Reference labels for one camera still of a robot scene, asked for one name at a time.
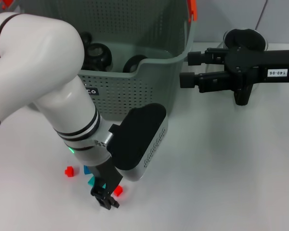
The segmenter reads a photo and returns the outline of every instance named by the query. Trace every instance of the gray basket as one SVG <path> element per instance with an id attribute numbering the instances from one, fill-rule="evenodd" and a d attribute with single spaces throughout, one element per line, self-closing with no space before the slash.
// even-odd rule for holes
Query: gray basket
<path id="1" fill-rule="evenodd" d="M 179 73 L 190 51 L 196 22 L 188 22 L 186 0 L 22 0 L 21 9 L 64 20 L 94 42 L 108 46 L 111 72 L 81 70 L 79 77 L 105 119 L 121 120 L 131 108 L 160 103 L 170 113 Z M 125 63 L 143 54 L 133 73 Z"/>

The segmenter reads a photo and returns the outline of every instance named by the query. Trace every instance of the small block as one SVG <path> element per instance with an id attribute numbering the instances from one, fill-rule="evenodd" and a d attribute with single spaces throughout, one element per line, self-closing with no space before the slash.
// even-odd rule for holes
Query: small block
<path id="1" fill-rule="evenodd" d="M 74 169 L 72 166 L 68 166 L 64 173 L 67 175 L 67 177 L 73 177 L 74 176 Z"/>
<path id="2" fill-rule="evenodd" d="M 114 195 L 115 196 L 120 196 L 120 194 L 123 192 L 123 188 L 120 186 L 120 185 L 118 185 L 117 187 L 116 187 L 116 189 L 114 190 Z"/>
<path id="3" fill-rule="evenodd" d="M 94 177 L 92 177 L 92 178 L 88 181 L 88 184 L 89 184 L 91 187 L 93 187 L 93 186 L 94 186 L 94 181 L 95 181 L 95 179 L 94 179 Z"/>
<path id="4" fill-rule="evenodd" d="M 5 3 L 5 5 L 7 7 L 10 7 L 10 5 L 13 3 L 14 0 L 3 0 L 3 2 Z"/>
<path id="5" fill-rule="evenodd" d="M 83 172 L 84 172 L 85 175 L 91 174 L 90 170 L 89 170 L 88 167 L 85 166 L 85 165 L 83 166 Z"/>

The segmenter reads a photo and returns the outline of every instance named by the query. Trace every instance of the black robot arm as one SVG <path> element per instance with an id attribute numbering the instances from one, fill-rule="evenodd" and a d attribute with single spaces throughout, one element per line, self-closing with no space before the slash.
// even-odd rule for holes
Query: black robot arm
<path id="1" fill-rule="evenodd" d="M 181 88 L 199 87 L 199 92 L 232 90 L 237 105 L 246 105 L 255 83 L 289 83 L 289 51 L 252 51 L 245 47 L 208 48 L 190 52 L 188 65 L 221 64 L 224 71 L 195 75 L 181 73 Z"/>

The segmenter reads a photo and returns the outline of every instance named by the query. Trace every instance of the basket handle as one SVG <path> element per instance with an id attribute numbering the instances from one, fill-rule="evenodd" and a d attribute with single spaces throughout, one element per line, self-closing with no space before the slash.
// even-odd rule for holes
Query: basket handle
<path id="1" fill-rule="evenodd" d="M 192 15 L 194 16 L 193 21 L 197 21 L 197 4 L 196 0 L 187 0 L 188 10 L 189 10 L 189 19 L 188 22 L 192 22 Z"/>

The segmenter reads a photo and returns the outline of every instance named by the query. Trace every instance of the white surface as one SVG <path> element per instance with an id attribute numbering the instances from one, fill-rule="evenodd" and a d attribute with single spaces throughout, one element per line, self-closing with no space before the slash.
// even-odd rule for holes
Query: white surface
<path id="1" fill-rule="evenodd" d="M 269 42 L 289 43 L 289 0 L 269 0 L 258 31 Z"/>
<path id="2" fill-rule="evenodd" d="M 67 178 L 69 165 L 80 174 Z M 41 114 L 17 111 L 0 127 L 0 231 L 289 231 L 289 84 L 260 84 L 245 107 L 179 89 L 168 133 L 143 178 L 121 183 L 119 209 L 99 207 L 82 171 Z"/>
<path id="3" fill-rule="evenodd" d="M 265 0 L 196 0 L 198 22 L 195 39 L 216 42 L 233 28 L 255 29 Z"/>

